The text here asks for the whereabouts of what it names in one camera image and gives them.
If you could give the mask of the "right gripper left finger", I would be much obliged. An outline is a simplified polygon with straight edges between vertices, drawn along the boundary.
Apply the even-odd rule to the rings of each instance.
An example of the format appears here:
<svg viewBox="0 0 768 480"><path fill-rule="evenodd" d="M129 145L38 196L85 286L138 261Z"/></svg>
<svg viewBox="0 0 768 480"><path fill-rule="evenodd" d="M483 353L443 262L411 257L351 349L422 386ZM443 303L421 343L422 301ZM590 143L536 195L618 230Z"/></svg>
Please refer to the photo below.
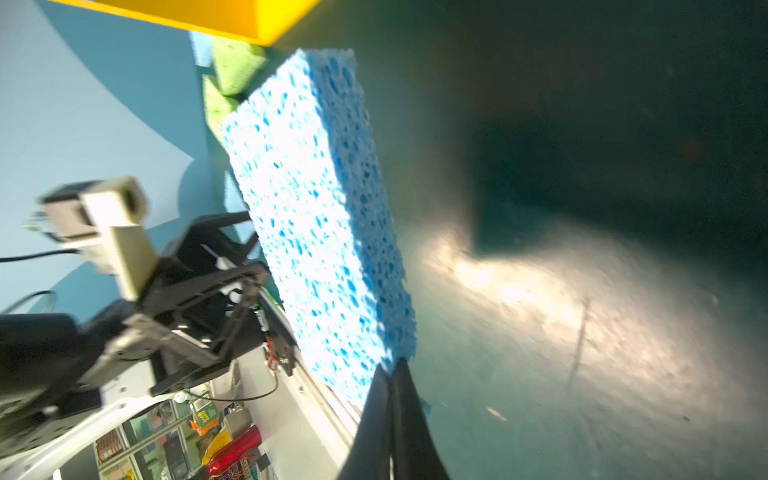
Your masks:
<svg viewBox="0 0 768 480"><path fill-rule="evenodd" d="M337 480L385 480L391 477L390 380L387 371L378 365L354 441Z"/></svg>

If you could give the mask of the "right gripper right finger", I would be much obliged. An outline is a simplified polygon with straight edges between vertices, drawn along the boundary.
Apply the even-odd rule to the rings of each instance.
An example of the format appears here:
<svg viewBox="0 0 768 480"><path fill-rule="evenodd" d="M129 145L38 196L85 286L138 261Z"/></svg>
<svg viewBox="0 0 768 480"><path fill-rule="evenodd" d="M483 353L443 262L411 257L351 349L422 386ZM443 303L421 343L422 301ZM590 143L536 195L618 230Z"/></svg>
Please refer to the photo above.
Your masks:
<svg viewBox="0 0 768 480"><path fill-rule="evenodd" d="M408 362L404 358L398 360L392 373L390 398L394 478L449 480L430 434Z"/></svg>

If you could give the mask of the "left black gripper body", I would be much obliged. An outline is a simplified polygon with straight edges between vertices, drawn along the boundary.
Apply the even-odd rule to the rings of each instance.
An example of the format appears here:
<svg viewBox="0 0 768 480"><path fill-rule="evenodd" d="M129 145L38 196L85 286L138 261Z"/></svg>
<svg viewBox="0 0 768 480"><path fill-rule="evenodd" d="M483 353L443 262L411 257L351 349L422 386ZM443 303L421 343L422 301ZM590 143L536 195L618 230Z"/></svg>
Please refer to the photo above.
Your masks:
<svg viewBox="0 0 768 480"><path fill-rule="evenodd" d="M139 359L151 363L152 395L212 380L261 346L268 366L293 373L296 340L267 290L269 268L250 256L259 236L238 242L227 234L249 220L246 211L194 220L161 257L126 318L141 340Z"/></svg>

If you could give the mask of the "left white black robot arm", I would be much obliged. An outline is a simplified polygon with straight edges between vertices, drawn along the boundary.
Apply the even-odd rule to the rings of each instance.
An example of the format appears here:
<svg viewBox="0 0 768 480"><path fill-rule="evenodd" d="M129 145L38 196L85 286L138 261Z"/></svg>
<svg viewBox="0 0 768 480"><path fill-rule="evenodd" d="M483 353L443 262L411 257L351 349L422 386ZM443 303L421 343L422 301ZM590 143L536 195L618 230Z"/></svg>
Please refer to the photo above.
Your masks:
<svg viewBox="0 0 768 480"><path fill-rule="evenodd" d="M1 318L1 475L45 479L117 424L226 373L261 346L294 365L294 339L267 301L245 212L195 220L165 255L140 225L95 225L80 246L121 290L77 325L63 313Z"/></svg>

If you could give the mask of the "blue sponge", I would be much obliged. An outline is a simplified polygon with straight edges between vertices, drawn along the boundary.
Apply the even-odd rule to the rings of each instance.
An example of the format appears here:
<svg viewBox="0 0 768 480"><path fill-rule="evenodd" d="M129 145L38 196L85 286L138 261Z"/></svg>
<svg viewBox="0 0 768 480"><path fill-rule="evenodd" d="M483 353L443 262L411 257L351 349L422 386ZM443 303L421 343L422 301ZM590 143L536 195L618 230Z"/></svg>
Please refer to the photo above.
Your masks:
<svg viewBox="0 0 768 480"><path fill-rule="evenodd" d="M201 68L210 68L213 60L213 41L208 34L190 31L189 39L195 64Z"/></svg>
<svg viewBox="0 0 768 480"><path fill-rule="evenodd" d="M220 135L305 364L362 406L416 322L353 51L296 51Z"/></svg>

